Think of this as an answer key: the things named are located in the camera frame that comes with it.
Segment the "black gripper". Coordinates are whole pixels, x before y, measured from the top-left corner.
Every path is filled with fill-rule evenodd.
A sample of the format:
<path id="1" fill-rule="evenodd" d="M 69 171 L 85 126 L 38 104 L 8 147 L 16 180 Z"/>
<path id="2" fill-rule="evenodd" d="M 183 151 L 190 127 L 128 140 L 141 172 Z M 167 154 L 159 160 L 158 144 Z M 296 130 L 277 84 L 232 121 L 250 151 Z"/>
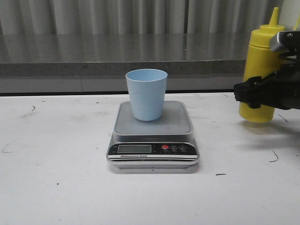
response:
<path id="1" fill-rule="evenodd" d="M 280 59 L 291 61 L 300 69 L 300 31 L 280 31 L 270 40 L 270 50 L 280 52 Z M 251 109 L 262 105 L 289 110 L 300 108 L 300 73 L 279 70 L 262 78 L 251 77 L 233 87 L 235 99 Z"/>

